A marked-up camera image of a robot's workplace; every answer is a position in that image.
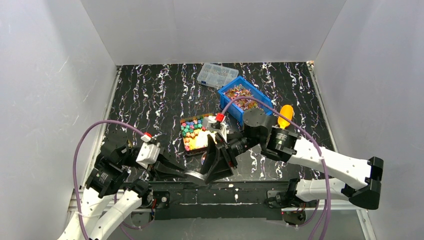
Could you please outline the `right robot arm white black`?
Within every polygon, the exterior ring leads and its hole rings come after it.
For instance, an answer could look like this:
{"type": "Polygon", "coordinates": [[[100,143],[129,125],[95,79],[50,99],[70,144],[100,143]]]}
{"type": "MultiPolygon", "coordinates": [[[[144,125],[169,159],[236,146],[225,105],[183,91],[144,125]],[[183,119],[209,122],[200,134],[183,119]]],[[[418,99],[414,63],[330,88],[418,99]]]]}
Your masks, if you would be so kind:
{"type": "Polygon", "coordinates": [[[384,168],[381,158],[358,159],[315,147],[299,133],[277,127],[277,117],[259,108],[245,111],[242,122],[241,132],[208,138],[200,170],[206,184],[232,176],[237,156],[260,146],[261,154],[271,160],[308,167],[330,176],[329,180],[293,178],[286,191],[267,197],[269,203],[287,208],[331,198],[367,210],[379,208],[384,168]]]}

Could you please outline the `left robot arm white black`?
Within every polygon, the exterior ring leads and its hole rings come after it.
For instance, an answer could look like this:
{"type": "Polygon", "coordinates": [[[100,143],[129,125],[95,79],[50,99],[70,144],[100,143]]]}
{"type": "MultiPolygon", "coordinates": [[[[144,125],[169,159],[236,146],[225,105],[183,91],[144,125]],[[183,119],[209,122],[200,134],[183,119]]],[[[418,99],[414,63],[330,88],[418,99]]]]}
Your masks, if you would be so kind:
{"type": "Polygon", "coordinates": [[[105,143],[61,240],[105,240],[133,210],[142,207],[155,211],[159,199],[154,198],[152,186],[140,179],[127,186],[122,197],[105,210],[129,176],[124,167],[144,168],[159,180],[182,178],[185,171],[154,139],[143,141],[140,147],[130,141],[123,145],[105,143]]]}

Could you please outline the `yellow plastic scoop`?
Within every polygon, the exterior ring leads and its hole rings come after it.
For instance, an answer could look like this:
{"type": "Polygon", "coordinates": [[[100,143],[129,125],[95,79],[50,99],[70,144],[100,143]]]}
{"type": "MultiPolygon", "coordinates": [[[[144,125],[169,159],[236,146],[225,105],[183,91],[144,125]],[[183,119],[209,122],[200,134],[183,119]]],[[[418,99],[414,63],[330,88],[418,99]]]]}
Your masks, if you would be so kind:
{"type": "Polygon", "coordinates": [[[286,119],[288,119],[290,121],[292,120],[293,115],[294,115],[294,109],[291,105],[286,104],[280,109],[279,113],[283,117],[279,116],[277,123],[278,123],[280,128],[286,129],[287,127],[289,127],[291,125],[291,123],[289,121],[287,121],[286,119]]]}

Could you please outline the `clear plastic jar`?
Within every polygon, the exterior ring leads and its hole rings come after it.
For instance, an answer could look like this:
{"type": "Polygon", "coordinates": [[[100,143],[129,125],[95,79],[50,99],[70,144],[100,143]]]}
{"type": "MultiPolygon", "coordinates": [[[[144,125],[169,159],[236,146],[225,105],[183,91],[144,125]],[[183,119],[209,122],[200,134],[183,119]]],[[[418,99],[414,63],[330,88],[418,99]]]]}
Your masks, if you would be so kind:
{"type": "Polygon", "coordinates": [[[207,154],[206,154],[206,152],[204,152],[203,154],[202,154],[202,156],[201,156],[201,169],[200,169],[200,171],[201,172],[204,172],[205,171],[205,160],[206,160],[206,156],[207,156],[207,154]]]}

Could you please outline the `tin tray of star candies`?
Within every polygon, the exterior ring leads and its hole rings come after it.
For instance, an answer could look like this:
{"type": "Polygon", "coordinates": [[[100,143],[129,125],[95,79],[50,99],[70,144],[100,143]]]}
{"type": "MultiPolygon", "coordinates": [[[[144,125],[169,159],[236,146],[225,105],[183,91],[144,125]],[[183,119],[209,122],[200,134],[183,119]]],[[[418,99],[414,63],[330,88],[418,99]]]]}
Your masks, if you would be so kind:
{"type": "Polygon", "coordinates": [[[215,138],[215,132],[203,126],[205,118],[211,115],[206,113],[180,119],[180,135],[187,155],[193,156],[205,152],[208,146],[208,135],[215,138]]]}

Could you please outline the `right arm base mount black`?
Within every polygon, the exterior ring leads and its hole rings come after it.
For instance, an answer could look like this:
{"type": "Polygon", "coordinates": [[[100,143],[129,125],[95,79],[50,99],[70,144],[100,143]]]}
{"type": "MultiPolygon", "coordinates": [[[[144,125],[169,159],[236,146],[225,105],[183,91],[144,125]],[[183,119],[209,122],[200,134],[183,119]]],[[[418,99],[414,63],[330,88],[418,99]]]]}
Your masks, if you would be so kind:
{"type": "Polygon", "coordinates": [[[265,203],[270,208],[282,209],[283,221],[290,226],[300,226],[306,222],[306,203],[290,191],[267,191],[265,203]]]}

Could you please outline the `white round jar lid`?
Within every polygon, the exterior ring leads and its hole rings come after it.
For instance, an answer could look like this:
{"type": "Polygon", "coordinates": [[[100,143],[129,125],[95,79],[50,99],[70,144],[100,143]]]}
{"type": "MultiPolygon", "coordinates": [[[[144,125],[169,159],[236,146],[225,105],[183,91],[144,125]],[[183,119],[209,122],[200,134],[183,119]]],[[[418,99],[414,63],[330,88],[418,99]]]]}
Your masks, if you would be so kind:
{"type": "Polygon", "coordinates": [[[193,171],[193,170],[185,170],[183,172],[183,175],[186,177],[187,180],[191,182],[201,182],[203,183],[205,181],[205,176],[199,172],[193,171]]]}

